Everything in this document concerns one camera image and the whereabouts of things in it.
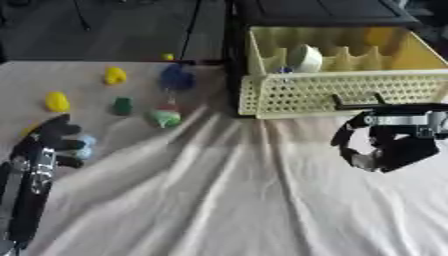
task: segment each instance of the green block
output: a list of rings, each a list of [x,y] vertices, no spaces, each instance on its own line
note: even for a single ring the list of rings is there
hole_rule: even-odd
[[[117,116],[129,116],[132,113],[131,99],[122,97],[116,98],[112,110]]]

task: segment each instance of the toy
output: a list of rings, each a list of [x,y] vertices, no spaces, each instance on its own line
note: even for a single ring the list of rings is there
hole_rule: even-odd
[[[119,67],[108,67],[106,68],[106,74],[104,75],[104,82],[107,85],[117,85],[124,83],[127,80],[126,72]]]
[[[89,159],[93,154],[93,146],[96,144],[96,138],[89,134],[83,134],[77,138],[85,143],[82,149],[73,152],[73,155],[81,160]]]
[[[83,134],[79,136],[78,140],[84,141],[84,143],[89,147],[92,147],[96,144],[96,138],[89,134]]]
[[[84,148],[82,148],[80,150],[76,150],[74,153],[74,155],[81,160],[89,159],[92,156],[92,154],[93,154],[93,150],[89,146],[85,146]]]
[[[62,92],[50,92],[45,97],[45,106],[52,112],[67,112],[70,102]]]
[[[180,64],[172,64],[162,71],[160,87],[163,90],[183,91],[194,86],[193,74],[185,72]]]
[[[165,61],[173,61],[174,55],[172,53],[165,53],[162,55],[163,60]]]
[[[158,107],[151,112],[151,115],[162,128],[176,126],[182,119],[174,102]]]
[[[290,67],[281,67],[281,68],[278,69],[277,73],[280,73],[280,74],[292,73],[292,68],[290,68]]]
[[[33,131],[34,129],[36,129],[38,126],[39,126],[38,123],[34,123],[34,124],[32,124],[32,125],[26,127],[25,129],[23,129],[23,130],[20,132],[20,136],[22,136],[22,137],[27,136],[28,133],[32,132],[32,131]]]
[[[129,98],[118,97],[113,105],[113,113],[117,116],[128,116],[132,112],[132,103]]]

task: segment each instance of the light blue object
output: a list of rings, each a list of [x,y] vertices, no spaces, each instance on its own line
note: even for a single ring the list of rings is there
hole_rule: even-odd
[[[86,143],[86,146],[94,146],[96,144],[96,139],[92,135],[89,134],[83,134],[78,137],[78,140],[84,141]]]
[[[92,153],[93,150],[90,147],[85,146],[80,150],[76,150],[75,156],[81,160],[87,160],[92,156]]]

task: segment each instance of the wire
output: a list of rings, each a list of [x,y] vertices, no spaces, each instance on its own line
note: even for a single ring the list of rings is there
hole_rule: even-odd
[[[191,33],[193,32],[194,26],[196,25],[196,21],[198,19],[198,13],[199,13],[201,4],[202,4],[202,0],[196,0],[196,5],[194,6],[193,15],[191,17],[190,24],[188,25],[188,28],[187,28],[187,35],[185,37],[185,41],[182,46],[182,51],[180,53],[179,60],[183,60],[185,57],[185,52],[187,50],[188,43],[190,42]]]

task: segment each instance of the floor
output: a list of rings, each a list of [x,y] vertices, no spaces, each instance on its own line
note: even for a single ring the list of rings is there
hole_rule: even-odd
[[[78,0],[92,30],[82,29],[72,0],[34,0],[6,8],[0,29],[13,60],[156,61],[178,56],[195,0]],[[186,59],[220,57],[223,1],[204,0]]]

